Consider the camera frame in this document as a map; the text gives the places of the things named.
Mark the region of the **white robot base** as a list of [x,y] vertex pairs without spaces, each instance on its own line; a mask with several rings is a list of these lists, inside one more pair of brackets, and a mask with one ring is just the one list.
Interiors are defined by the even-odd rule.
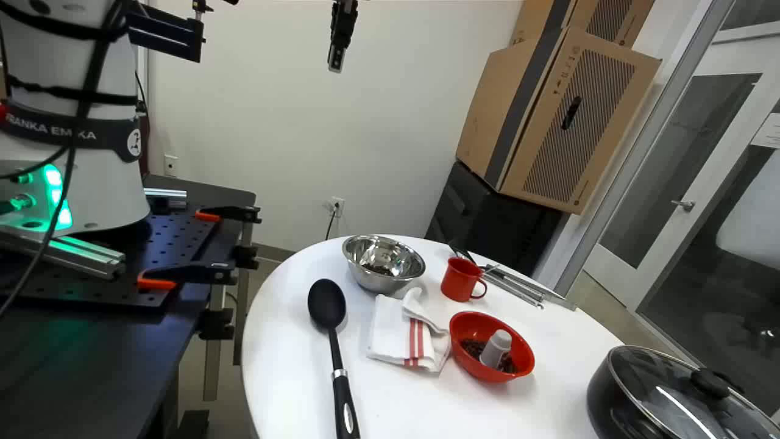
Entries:
[[137,0],[0,0],[3,229],[58,234],[150,214],[139,171]]

